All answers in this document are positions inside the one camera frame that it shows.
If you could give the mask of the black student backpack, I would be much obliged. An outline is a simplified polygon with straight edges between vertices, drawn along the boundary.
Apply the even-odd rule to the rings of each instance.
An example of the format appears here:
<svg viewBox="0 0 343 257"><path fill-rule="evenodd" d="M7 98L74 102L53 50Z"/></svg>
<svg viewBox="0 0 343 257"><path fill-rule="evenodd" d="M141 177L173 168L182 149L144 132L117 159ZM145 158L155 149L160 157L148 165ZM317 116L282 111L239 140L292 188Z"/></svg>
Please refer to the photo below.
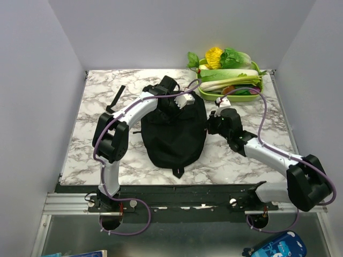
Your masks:
<svg viewBox="0 0 343 257"><path fill-rule="evenodd" d="M185 167L199 159L206 139L204 101L191 89L175 91L166 97L192 94L194 104L178 112L161 112L158 107L146 114L140 123L140 134L151 162L159 168L171 169L181 178Z"/></svg>

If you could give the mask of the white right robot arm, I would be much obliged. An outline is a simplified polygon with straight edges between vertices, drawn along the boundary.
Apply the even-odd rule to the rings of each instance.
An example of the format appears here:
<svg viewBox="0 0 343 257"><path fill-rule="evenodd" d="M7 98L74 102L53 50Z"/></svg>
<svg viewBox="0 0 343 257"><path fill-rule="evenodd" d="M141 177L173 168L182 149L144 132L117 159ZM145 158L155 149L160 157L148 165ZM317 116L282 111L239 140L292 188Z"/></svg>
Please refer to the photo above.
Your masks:
<svg viewBox="0 0 343 257"><path fill-rule="evenodd" d="M258 160L286 178L284 183L255 184L239 202L242 207L257 210L267 202L285 202L301 211L310 211L333 193L316 156L292 155L261 143L258 136L243 129L240 115L233 108L212 111L207 120L207 132L222 136L232 151Z"/></svg>

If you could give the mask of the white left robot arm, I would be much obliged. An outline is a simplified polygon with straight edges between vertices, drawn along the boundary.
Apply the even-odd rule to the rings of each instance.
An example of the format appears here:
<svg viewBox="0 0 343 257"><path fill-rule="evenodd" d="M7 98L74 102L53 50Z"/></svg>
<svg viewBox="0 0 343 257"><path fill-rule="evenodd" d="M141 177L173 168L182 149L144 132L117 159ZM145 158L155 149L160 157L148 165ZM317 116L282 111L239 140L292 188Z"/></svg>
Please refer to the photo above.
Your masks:
<svg viewBox="0 0 343 257"><path fill-rule="evenodd" d="M114 211L119 204L115 195L120 189L119 166L128 150L130 129L157 108L159 96L165 99L176 86L174 79L164 76L159 84L144 87L141 94L128 106L113 114L105 112L99 117L92 145L93 158L101 164L99 191L104 195L100 205L106 211Z"/></svg>

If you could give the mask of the green plastic vegetable tray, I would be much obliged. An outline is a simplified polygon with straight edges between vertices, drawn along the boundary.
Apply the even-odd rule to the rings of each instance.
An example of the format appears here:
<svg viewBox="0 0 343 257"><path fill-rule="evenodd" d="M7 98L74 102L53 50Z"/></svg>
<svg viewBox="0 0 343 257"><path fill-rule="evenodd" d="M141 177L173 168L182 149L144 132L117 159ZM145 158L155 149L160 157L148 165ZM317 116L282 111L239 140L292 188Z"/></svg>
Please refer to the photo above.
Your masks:
<svg viewBox="0 0 343 257"><path fill-rule="evenodd" d="M261 76L262 81L257 84L242 84L242 85L233 85L235 89L229 93L227 93L227 97L232 102L251 102L257 98L258 95L251 95L249 89L253 86L257 86L263 92L264 83L263 83L263 76L266 75L265 71L261 71L259 66L252 61L250 69L217 69L217 70L209 70L205 66L205 61L200 61L200 67L198 68L198 78L202 80L202 82L208 81L217 81L217 80L225 80L231 79L236 77L243 77L243 76ZM214 101L219 97L224 95L221 94L222 89L217 89L209 92L204 92L199 87L199 93L201 97L208 101Z"/></svg>

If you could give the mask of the purple vegetable toy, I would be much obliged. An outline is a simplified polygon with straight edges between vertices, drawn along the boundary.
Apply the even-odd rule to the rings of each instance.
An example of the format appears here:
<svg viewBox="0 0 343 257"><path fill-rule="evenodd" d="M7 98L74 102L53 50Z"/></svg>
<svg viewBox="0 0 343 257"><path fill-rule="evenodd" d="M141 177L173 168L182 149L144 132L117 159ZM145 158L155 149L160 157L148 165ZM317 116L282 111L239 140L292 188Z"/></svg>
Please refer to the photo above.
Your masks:
<svg viewBox="0 0 343 257"><path fill-rule="evenodd" d="M251 95L257 95L261 92L261 89L257 86L253 86L249 89Z"/></svg>

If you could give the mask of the white-stemmed cabbage stalk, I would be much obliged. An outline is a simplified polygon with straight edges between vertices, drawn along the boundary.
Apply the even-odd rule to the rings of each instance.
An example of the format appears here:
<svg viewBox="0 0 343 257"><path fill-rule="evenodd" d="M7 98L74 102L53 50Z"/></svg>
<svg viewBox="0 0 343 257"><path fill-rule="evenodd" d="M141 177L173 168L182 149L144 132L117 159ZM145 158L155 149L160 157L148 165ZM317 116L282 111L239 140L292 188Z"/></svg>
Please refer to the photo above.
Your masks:
<svg viewBox="0 0 343 257"><path fill-rule="evenodd" d="M225 80L202 82L200 89L209 92L217 89L226 88L231 85L257 84L262 81L261 76L243 76Z"/></svg>

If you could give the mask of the green leafy sprig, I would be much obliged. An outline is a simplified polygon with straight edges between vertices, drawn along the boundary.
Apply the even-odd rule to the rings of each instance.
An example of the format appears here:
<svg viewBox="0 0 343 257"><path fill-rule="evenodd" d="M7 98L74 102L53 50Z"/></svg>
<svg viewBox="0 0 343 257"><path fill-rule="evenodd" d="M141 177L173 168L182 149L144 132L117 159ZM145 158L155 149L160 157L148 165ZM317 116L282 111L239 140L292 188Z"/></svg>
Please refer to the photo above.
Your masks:
<svg viewBox="0 0 343 257"><path fill-rule="evenodd" d="M194 53L194 52L188 52L187 53L187 58L188 58L188 64L187 67L194 71L194 72L198 72L198 68L199 68L199 57Z"/></svg>

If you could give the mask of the green lettuce leaf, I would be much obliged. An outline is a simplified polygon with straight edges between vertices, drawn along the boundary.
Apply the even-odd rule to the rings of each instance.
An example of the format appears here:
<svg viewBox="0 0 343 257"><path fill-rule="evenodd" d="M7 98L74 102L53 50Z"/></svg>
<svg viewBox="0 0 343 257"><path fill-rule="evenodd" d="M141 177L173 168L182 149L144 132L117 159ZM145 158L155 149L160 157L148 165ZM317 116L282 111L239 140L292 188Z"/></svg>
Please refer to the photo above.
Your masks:
<svg viewBox="0 0 343 257"><path fill-rule="evenodd" d="M226 48L220 56L222 69L250 69L251 57L232 48Z"/></svg>

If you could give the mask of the yellow fabric flower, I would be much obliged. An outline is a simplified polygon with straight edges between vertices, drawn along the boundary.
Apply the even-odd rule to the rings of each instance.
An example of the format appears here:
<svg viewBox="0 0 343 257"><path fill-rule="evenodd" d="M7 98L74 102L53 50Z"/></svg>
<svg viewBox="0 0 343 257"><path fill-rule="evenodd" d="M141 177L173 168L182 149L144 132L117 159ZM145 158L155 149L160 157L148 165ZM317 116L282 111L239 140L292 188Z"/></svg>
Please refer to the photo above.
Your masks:
<svg viewBox="0 0 343 257"><path fill-rule="evenodd" d="M206 66L211 70L216 70L221 68L221 55L223 50L218 47L213 47L205 53L205 59L207 61Z"/></svg>

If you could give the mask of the blue shark pencil case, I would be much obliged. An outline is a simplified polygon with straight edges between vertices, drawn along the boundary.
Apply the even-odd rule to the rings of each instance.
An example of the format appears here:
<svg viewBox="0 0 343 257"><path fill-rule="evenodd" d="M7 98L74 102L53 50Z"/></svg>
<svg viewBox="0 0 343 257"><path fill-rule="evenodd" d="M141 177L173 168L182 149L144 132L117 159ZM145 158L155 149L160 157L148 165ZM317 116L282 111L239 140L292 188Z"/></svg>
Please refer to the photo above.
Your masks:
<svg viewBox="0 0 343 257"><path fill-rule="evenodd" d="M253 247L244 248L242 256L306 256L307 248L300 236L294 231L286 231L267 238Z"/></svg>

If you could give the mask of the aluminium mounting rail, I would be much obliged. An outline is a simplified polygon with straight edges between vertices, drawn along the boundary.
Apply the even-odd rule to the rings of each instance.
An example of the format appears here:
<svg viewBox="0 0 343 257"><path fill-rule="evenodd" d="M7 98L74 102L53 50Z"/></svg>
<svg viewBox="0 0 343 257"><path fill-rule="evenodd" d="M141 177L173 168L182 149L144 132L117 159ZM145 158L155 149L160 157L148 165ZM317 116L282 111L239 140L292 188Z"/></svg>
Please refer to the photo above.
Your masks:
<svg viewBox="0 0 343 257"><path fill-rule="evenodd" d="M118 215L120 207L113 202L108 205L105 203L90 203L89 198L95 196L91 193L86 196L85 193L49 193L43 207L44 215ZM168 202L149 204L152 212L159 210L211 210L216 208L226 208L226 203L175 203ZM272 213L293 213L295 207L290 203L266 203L263 207L246 210L246 214L261 214L264 210Z"/></svg>

